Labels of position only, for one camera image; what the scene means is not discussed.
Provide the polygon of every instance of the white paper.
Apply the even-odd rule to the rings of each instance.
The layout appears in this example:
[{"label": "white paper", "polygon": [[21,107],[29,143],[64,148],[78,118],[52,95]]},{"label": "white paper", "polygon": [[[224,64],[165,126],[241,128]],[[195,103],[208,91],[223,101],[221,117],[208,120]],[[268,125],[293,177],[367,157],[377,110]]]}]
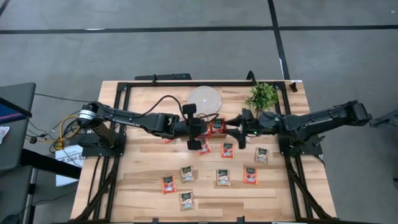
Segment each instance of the white paper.
[{"label": "white paper", "polygon": [[[55,151],[55,158],[58,161],[66,162],[77,167],[83,167],[84,158],[81,156],[82,151],[83,148],[81,146],[68,146],[64,150]],[[62,187],[76,181],[78,180],[62,175],[55,176],[55,185],[57,187]]]}]

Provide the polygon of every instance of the gray carpet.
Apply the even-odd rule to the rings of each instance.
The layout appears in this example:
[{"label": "gray carpet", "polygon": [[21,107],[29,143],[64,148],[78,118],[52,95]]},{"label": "gray carpet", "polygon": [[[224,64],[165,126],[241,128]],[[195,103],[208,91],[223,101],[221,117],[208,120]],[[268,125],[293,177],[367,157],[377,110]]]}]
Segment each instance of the gray carpet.
[{"label": "gray carpet", "polygon": [[[274,2],[280,26],[398,24],[395,0]],[[12,0],[0,17],[0,30],[271,25],[264,0]],[[373,116],[398,108],[398,30],[283,31],[281,36],[290,77],[303,80],[313,111],[355,99]],[[257,79],[282,78],[273,31],[2,34],[0,49],[1,85],[36,82],[38,93],[82,100],[97,99],[103,80],[154,73],[243,79],[252,70]],[[32,121],[50,129],[80,107],[36,96]],[[326,172],[340,218],[396,223],[397,135],[390,126],[325,134]],[[46,144],[25,147],[48,154]],[[37,199],[76,187],[56,189],[52,174],[41,177]],[[35,223],[66,221],[73,198],[38,206]]]}]

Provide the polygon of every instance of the potted plant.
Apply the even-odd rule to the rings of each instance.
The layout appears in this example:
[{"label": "potted plant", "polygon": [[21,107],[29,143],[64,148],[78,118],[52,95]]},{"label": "potted plant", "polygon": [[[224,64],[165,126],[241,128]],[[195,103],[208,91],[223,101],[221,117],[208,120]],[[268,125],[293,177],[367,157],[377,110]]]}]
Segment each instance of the potted plant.
[{"label": "potted plant", "polygon": [[250,92],[253,95],[246,100],[246,104],[255,109],[256,117],[259,111],[271,108],[278,102],[278,93],[266,83],[257,84],[251,88]]}]

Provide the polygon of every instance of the small bag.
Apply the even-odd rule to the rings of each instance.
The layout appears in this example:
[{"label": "small bag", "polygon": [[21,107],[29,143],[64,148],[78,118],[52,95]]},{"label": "small bag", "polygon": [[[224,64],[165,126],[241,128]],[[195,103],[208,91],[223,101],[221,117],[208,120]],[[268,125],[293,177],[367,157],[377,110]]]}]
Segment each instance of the small bag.
[{"label": "small bag", "polygon": [[199,155],[203,155],[203,154],[211,152],[207,138],[200,138],[199,141],[201,143],[201,149],[199,150]]},{"label": "small bag", "polygon": [[217,170],[217,186],[230,186],[229,170]]},{"label": "small bag", "polygon": [[256,168],[245,167],[243,182],[245,184],[257,184],[257,170]]},{"label": "small bag", "polygon": [[180,194],[180,208],[181,211],[195,208],[195,204],[193,203],[193,192]]},{"label": "small bag", "polygon": [[234,158],[234,145],[232,143],[221,144],[221,157],[222,158]]},{"label": "small bag", "polygon": [[163,194],[176,192],[177,187],[175,186],[174,176],[162,178],[162,192]]},{"label": "small bag", "polygon": [[195,181],[195,174],[193,173],[193,167],[183,167],[180,169],[181,172],[181,181],[185,182],[193,182]]},{"label": "small bag", "polygon": [[261,162],[263,164],[267,164],[268,163],[268,150],[257,147],[256,154],[254,155],[254,162]]},{"label": "small bag", "polygon": [[216,118],[211,123],[211,133],[212,134],[224,134],[225,133],[225,119],[224,118]]}]

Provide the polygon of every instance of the table leg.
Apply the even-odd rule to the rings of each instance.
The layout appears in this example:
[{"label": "table leg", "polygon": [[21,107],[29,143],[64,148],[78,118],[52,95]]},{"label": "table leg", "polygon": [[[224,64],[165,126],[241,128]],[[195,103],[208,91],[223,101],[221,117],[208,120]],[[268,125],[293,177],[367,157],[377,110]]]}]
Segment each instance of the table leg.
[{"label": "table leg", "polygon": [[53,172],[55,174],[71,177],[74,179],[80,178],[81,168],[76,167],[66,162],[61,162],[56,159],[43,156],[39,153],[32,152],[27,149],[22,150],[20,165],[30,165],[36,169]]}]

